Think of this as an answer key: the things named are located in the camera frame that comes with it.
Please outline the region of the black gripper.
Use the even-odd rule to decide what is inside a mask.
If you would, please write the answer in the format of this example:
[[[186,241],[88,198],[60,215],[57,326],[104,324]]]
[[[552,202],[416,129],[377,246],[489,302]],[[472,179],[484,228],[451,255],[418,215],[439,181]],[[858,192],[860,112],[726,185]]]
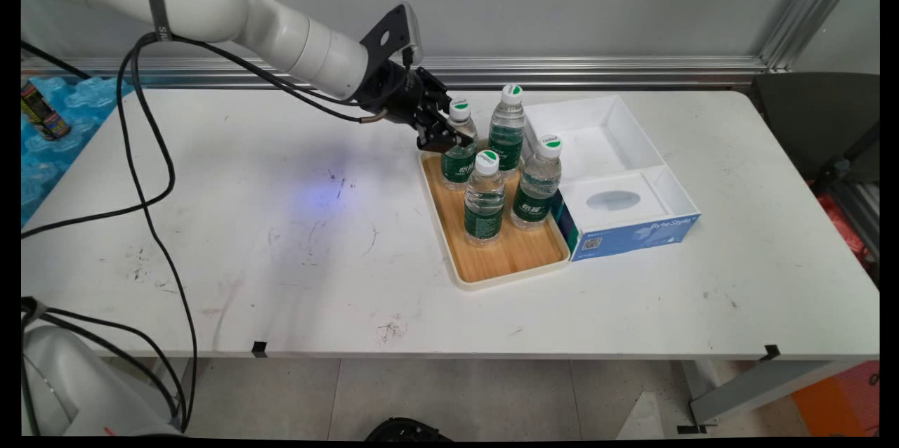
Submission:
[[[469,103],[450,103],[446,85],[424,67],[407,71],[387,60],[360,84],[354,100],[372,113],[387,109],[386,121],[417,127],[420,151],[446,153],[475,145]]]

